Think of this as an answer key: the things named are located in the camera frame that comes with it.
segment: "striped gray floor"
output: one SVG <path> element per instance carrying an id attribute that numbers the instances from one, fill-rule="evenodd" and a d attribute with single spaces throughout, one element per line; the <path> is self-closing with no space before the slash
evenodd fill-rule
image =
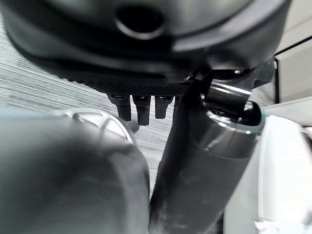
<path id="1" fill-rule="evenodd" d="M 271 84 L 254 91 L 253 99 L 262 105 L 272 104 Z M 70 83 L 35 67 L 20 56 L 8 41 L 0 15 L 0 107 L 15 106 L 42 112 L 77 107 L 97 108 L 116 115 L 117 110 L 105 94 L 87 86 Z M 133 116 L 136 116 L 132 105 Z M 147 158 L 154 186 L 156 169 L 172 123 L 173 105 L 167 117 L 156 120 L 154 100 L 151 105 L 150 125 L 136 133 L 138 146 Z"/>

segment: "textured plastic surface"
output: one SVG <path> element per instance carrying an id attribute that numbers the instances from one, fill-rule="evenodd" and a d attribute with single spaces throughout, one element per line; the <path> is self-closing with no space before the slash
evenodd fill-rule
<path id="1" fill-rule="evenodd" d="M 203 234 L 222 214 L 261 133 L 227 124 L 184 98 L 158 168 L 151 199 L 151 234 Z"/>
<path id="2" fill-rule="evenodd" d="M 15 116 L 0 121 L 0 233 L 146 234 L 148 166 L 136 146 L 68 117 Z"/>

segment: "metal bracket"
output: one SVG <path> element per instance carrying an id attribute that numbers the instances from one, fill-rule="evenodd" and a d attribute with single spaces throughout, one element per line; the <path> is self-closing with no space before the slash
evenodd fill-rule
<path id="1" fill-rule="evenodd" d="M 222 79 L 222 72 L 224 71 L 213 71 L 209 74 L 208 78 L 212 82 L 207 93 L 200 93 L 202 104 L 221 116 L 239 117 L 244 112 L 252 89 L 272 80 L 274 64 L 270 60 L 248 72 L 233 71 L 234 78 L 231 79 Z"/>

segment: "white surface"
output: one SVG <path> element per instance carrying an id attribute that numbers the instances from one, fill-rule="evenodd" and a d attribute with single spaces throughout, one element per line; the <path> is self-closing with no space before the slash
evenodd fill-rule
<path id="1" fill-rule="evenodd" d="M 312 126 L 312 97 L 268 106 L 265 112 L 266 115 L 280 116 L 304 126 Z"/>
<path id="2" fill-rule="evenodd" d="M 312 40 L 276 58 L 281 102 L 312 96 Z"/>
<path id="3" fill-rule="evenodd" d="M 259 219 L 304 223 L 311 215 L 312 153 L 297 123 L 267 118 L 259 159 Z"/>
<path id="4" fill-rule="evenodd" d="M 312 35 L 311 9 L 311 0 L 292 0 L 284 29 L 284 36 L 277 51 Z"/>

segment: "blurry black object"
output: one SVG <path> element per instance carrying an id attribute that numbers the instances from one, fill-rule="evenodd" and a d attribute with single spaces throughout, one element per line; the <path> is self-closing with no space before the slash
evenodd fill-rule
<path id="1" fill-rule="evenodd" d="M 146 234 L 149 171 L 132 138 L 16 109 L 0 128 L 0 234 Z"/>
<path id="2" fill-rule="evenodd" d="M 10 40 L 44 70 L 109 95 L 165 97 L 182 97 L 198 71 L 272 59 L 291 1 L 186 2 L 0 1 Z"/>

